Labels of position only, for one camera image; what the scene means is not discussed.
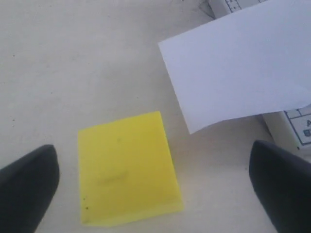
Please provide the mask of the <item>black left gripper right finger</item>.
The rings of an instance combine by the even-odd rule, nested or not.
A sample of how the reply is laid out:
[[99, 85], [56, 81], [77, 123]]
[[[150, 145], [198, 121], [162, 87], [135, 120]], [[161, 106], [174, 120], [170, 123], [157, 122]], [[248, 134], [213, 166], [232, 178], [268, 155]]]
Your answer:
[[256, 140], [249, 160], [253, 189], [279, 233], [311, 231], [311, 164], [278, 147]]

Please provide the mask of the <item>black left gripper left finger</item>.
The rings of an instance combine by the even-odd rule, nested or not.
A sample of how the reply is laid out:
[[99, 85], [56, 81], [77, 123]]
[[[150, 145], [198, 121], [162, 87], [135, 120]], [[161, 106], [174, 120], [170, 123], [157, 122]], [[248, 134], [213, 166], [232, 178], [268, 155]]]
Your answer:
[[54, 145], [43, 145], [0, 170], [0, 231], [34, 233], [60, 180]]

